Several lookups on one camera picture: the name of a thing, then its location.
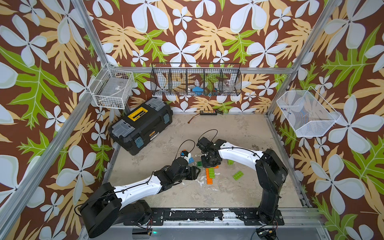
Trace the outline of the orange lego brick long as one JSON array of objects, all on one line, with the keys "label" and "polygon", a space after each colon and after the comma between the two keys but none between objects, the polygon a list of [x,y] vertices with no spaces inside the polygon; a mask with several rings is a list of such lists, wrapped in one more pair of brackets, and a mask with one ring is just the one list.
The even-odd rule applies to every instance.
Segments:
[{"label": "orange lego brick long", "polygon": [[212,185],[213,179],[209,178],[208,168],[206,169],[206,178],[207,178],[207,185]]}]

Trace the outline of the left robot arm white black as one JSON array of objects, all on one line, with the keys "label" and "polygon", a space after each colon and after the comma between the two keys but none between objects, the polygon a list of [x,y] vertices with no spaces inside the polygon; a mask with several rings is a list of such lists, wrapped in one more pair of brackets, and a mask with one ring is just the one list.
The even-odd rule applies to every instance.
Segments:
[{"label": "left robot arm white black", "polygon": [[167,191],[183,180],[194,181],[200,172],[200,168],[189,166],[186,159],[179,157],[142,181],[116,187],[102,184],[79,209],[88,236],[96,238],[119,223],[147,223],[152,211],[143,198]]}]

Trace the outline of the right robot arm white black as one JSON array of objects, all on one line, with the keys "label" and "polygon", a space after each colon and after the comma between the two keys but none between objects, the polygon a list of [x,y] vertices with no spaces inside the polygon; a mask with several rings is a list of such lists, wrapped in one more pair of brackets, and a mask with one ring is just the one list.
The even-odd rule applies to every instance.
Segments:
[{"label": "right robot arm white black", "polygon": [[212,142],[205,137],[198,140],[197,147],[202,151],[204,168],[214,168],[220,165],[222,160],[231,160],[256,171],[263,191],[255,220],[264,225],[274,221],[288,170],[273,150],[253,151],[221,139]]}]

